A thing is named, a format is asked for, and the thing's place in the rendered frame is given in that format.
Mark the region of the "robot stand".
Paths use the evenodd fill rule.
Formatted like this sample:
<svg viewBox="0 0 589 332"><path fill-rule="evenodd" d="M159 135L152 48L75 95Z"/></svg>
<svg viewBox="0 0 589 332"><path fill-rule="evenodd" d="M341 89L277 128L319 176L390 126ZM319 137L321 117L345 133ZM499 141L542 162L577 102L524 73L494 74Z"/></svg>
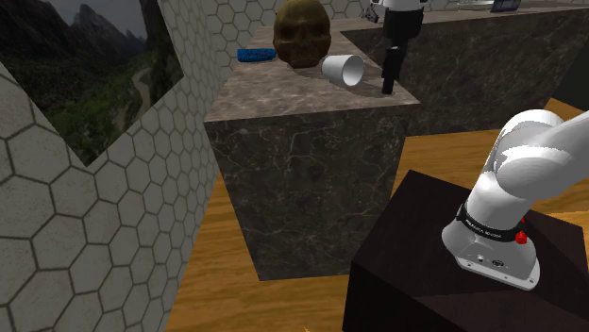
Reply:
<svg viewBox="0 0 589 332"><path fill-rule="evenodd" d="M526 214L541 275L519 290L462 269L444 247L469 192L407 173L351 261L343 332L589 332L581 227Z"/></svg>

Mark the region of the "white cup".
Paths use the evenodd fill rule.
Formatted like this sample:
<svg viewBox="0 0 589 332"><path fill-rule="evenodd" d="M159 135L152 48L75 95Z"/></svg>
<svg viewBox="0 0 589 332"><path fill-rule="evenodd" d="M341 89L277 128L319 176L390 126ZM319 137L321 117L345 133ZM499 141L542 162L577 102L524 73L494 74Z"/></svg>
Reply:
<svg viewBox="0 0 589 332"><path fill-rule="evenodd" d="M326 57L321 65L321 73L329 81L340 86L353 87L363 78L365 63L357 55Z"/></svg>

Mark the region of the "blue scrubbing sponge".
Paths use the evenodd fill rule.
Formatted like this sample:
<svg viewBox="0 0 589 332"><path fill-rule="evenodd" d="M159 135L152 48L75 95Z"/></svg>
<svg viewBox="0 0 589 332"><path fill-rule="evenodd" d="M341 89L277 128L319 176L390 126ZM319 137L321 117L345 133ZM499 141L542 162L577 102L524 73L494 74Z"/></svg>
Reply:
<svg viewBox="0 0 589 332"><path fill-rule="evenodd" d="M256 63L273 60L277 56L274 48L238 49L236 58L243 63Z"/></svg>

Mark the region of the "brown skull figure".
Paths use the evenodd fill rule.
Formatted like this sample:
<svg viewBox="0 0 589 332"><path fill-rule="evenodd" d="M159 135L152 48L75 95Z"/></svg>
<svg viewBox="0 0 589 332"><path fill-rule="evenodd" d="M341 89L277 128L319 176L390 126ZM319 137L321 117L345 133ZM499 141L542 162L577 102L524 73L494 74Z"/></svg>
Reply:
<svg viewBox="0 0 589 332"><path fill-rule="evenodd" d="M288 0L274 22L278 58L293 69L319 64L331 45L330 19L318 0Z"/></svg>

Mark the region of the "window with mountain view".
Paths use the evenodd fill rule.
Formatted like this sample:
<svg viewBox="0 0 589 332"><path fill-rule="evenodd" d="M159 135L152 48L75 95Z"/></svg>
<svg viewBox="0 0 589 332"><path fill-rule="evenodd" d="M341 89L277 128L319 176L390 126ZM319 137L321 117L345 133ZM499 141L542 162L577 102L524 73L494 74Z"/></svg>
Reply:
<svg viewBox="0 0 589 332"><path fill-rule="evenodd" d="M0 0L0 62L85 165L183 77L159 0Z"/></svg>

